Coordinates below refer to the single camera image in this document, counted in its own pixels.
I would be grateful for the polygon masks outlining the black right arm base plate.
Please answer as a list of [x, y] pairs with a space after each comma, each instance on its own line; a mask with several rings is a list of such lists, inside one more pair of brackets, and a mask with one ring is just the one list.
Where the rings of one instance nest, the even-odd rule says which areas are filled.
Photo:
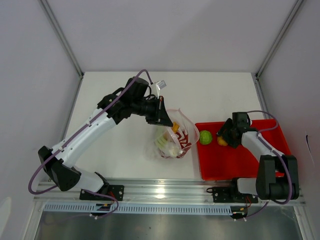
[[240, 193], [233, 187], [209, 187], [206, 192], [212, 195], [214, 203], [257, 204], [259, 202], [252, 194]]

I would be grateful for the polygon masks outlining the clear zip top bag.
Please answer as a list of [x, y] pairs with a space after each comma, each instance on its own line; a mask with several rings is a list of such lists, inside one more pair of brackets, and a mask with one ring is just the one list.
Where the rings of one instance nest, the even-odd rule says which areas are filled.
[[154, 125], [144, 153], [152, 159], [181, 159], [200, 139], [196, 125], [180, 110], [167, 111], [173, 126]]

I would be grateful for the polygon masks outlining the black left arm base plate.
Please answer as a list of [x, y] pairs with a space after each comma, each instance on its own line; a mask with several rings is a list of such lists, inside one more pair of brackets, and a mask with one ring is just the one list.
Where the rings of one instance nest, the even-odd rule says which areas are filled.
[[90, 193], [84, 189], [81, 190], [79, 199], [83, 201], [122, 201], [124, 196], [125, 186], [105, 184], [98, 192]]

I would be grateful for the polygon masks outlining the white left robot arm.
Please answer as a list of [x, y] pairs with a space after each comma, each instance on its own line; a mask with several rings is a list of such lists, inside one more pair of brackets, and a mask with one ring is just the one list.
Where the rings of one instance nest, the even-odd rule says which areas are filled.
[[38, 151], [44, 172], [56, 187], [89, 190], [97, 200], [108, 196], [105, 177], [196, 180], [200, 177], [187, 143], [176, 157], [157, 147], [157, 129], [171, 127], [164, 98], [150, 84], [130, 78], [125, 87], [104, 96], [84, 124], [53, 147]]

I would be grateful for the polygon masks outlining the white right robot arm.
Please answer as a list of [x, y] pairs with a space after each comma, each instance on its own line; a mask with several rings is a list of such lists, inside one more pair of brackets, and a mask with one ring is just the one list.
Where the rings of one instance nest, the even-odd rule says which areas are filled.
[[296, 157], [278, 150], [263, 137], [264, 132], [273, 131], [278, 126], [276, 120], [273, 127], [257, 129], [252, 126], [248, 112], [232, 113], [231, 127], [227, 130], [231, 146], [244, 147], [258, 162], [256, 177], [239, 177], [235, 185], [228, 189], [232, 201], [239, 202], [249, 194], [261, 200], [286, 205], [300, 196]]

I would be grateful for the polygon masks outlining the orange toy food piece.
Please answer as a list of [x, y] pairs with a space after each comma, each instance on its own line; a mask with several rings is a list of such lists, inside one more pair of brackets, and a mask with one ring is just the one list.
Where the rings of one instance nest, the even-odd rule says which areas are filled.
[[177, 124], [175, 121], [173, 122], [173, 126], [172, 126], [172, 131], [174, 132], [174, 133], [176, 133], [178, 130], [179, 130], [179, 128], [180, 128], [180, 125], [179, 124]]

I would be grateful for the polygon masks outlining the yellow lemon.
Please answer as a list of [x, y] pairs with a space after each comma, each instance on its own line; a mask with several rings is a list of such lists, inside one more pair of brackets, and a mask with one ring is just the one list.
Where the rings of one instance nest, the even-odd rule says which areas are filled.
[[217, 137], [217, 143], [223, 147], [226, 147], [228, 145], [228, 143], [223, 139], [222, 136]]

